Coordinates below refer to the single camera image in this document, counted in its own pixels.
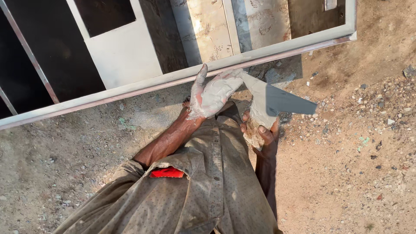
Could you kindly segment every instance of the small stone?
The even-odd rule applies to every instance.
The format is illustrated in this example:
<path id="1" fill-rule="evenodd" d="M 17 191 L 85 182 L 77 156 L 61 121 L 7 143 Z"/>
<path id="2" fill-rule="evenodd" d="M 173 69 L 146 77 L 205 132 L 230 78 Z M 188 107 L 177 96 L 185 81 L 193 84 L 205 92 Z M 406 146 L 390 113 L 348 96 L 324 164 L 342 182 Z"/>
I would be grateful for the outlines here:
<path id="1" fill-rule="evenodd" d="M 392 119 L 387 119 L 387 124 L 388 125 L 392 125 L 393 123 L 395 123 L 396 121 L 392 120 Z"/>

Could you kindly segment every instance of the forearm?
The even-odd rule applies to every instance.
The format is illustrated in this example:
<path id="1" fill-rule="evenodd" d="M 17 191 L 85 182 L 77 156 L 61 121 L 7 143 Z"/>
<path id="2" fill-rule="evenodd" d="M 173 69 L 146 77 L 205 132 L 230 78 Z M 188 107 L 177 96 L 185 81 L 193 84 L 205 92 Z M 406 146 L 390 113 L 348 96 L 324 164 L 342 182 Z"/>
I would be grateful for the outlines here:
<path id="1" fill-rule="evenodd" d="M 255 172 L 257 179 L 260 182 L 260 186 L 263 190 L 263 193 L 266 196 L 267 202 L 272 208 L 273 214 L 277 219 L 275 196 L 276 156 L 271 157 L 269 159 L 264 159 L 261 156 L 257 156 Z"/>
<path id="2" fill-rule="evenodd" d="M 174 153 L 205 119 L 187 120 L 189 112 L 182 111 L 173 124 L 158 138 L 141 149 L 133 160 L 147 169 L 153 162 Z"/>

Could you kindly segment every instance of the putty-covered hand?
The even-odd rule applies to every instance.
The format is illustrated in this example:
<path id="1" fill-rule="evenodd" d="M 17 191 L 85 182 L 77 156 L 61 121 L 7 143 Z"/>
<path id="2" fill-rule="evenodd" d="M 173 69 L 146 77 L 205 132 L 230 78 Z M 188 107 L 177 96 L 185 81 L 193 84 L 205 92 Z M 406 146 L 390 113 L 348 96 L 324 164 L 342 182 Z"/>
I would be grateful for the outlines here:
<path id="1" fill-rule="evenodd" d="M 191 104 L 188 119 L 208 118 L 221 110 L 228 98 L 241 86 L 243 80 L 234 70 L 225 71 L 204 87 L 208 66 L 202 65 L 191 88 Z"/>

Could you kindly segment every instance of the red object in pocket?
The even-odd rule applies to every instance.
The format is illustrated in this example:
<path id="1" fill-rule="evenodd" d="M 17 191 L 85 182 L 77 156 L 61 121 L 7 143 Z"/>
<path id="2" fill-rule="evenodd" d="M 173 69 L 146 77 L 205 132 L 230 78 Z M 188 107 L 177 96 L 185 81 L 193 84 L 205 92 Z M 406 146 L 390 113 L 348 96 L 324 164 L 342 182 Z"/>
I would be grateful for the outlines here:
<path id="1" fill-rule="evenodd" d="M 169 166 L 167 168 L 157 168 L 154 169 L 150 173 L 151 178 L 157 178 L 157 177 L 175 177 L 175 178 L 182 178 L 184 172 L 176 169 L 173 166 Z"/>

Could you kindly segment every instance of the grey shirt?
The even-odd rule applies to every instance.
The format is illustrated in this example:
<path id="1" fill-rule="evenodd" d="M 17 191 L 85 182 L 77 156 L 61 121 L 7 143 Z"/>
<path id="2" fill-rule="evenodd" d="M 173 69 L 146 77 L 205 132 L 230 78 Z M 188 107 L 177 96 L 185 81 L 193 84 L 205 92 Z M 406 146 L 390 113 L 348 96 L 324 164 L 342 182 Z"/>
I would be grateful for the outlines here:
<path id="1" fill-rule="evenodd" d="M 173 166 L 182 178 L 150 178 Z M 54 233 L 277 233 L 238 124 L 206 120 L 175 154 L 147 171 L 133 160 Z"/>

